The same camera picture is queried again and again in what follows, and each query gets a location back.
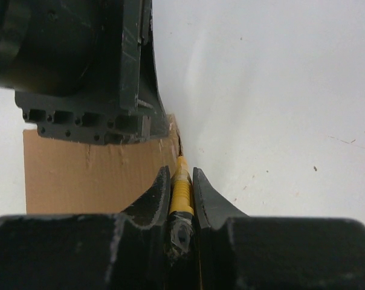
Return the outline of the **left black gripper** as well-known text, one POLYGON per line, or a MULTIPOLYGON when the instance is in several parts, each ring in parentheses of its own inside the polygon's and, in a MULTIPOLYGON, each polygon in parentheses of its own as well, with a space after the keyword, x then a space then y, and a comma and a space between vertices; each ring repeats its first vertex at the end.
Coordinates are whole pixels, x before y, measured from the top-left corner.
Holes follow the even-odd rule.
POLYGON ((165 138, 150 1, 0 1, 0 88, 40 136, 165 138))

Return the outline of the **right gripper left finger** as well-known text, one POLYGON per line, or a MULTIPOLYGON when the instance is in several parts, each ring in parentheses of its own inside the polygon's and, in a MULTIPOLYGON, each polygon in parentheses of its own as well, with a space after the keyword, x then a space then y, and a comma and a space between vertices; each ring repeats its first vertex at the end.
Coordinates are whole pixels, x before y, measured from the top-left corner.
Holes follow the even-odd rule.
POLYGON ((0 289, 163 289, 170 171, 119 213, 0 217, 0 289))

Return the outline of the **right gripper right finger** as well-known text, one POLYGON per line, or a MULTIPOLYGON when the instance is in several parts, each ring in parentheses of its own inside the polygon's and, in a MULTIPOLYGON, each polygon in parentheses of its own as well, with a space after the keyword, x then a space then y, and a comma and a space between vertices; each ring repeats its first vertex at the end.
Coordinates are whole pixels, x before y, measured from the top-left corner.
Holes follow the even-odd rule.
POLYGON ((193 170, 204 289, 365 289, 365 225, 249 216, 193 170))

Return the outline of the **brown cardboard express box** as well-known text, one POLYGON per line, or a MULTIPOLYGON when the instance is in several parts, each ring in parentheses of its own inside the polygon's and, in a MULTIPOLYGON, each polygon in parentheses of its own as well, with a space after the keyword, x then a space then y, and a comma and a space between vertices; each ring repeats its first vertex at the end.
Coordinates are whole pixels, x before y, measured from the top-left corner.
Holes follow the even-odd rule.
POLYGON ((153 184, 159 169, 175 171, 179 130, 130 145, 87 145, 42 138, 25 130, 25 202, 28 214, 117 213, 153 184))

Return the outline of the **yellow utility knife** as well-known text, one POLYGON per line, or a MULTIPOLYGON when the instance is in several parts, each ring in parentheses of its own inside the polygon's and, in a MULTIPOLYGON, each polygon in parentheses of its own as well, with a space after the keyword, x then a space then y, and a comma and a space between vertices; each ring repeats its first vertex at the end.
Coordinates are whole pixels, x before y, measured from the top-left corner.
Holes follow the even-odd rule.
POLYGON ((192 258, 194 244, 192 180, 187 161, 182 155, 177 158, 171 182, 172 197, 164 251, 169 266, 175 266, 192 258))

